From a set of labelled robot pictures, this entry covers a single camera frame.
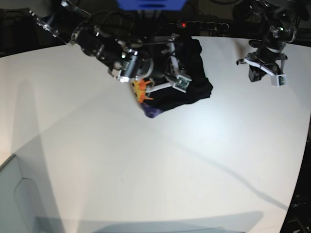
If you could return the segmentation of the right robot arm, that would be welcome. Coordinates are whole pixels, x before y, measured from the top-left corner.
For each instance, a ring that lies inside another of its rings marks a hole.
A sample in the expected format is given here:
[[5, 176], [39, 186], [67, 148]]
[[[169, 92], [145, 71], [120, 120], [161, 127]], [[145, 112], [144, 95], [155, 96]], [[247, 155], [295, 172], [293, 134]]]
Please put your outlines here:
[[183, 45], [177, 34], [139, 34], [122, 24], [98, 25], [91, 18], [92, 15], [63, 0], [53, 14], [37, 17], [36, 22], [65, 44], [79, 45], [85, 55], [106, 65], [108, 73], [121, 83], [160, 80], [161, 84], [153, 84], [147, 92], [168, 87], [186, 92], [192, 79], [175, 56]]

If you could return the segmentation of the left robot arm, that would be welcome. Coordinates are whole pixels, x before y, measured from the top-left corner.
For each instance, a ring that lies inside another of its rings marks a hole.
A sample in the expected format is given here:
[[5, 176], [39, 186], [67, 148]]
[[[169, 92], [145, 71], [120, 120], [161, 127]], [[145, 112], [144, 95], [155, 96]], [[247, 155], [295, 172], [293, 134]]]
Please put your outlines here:
[[286, 84], [283, 69], [288, 59], [283, 50], [287, 43], [294, 41], [296, 27], [285, 8], [267, 0], [250, 1], [250, 10], [263, 20], [263, 37], [261, 40], [250, 40], [249, 45], [257, 50], [237, 60], [236, 64], [249, 65], [248, 77], [251, 82], [260, 81], [268, 74], [273, 86], [283, 86]]

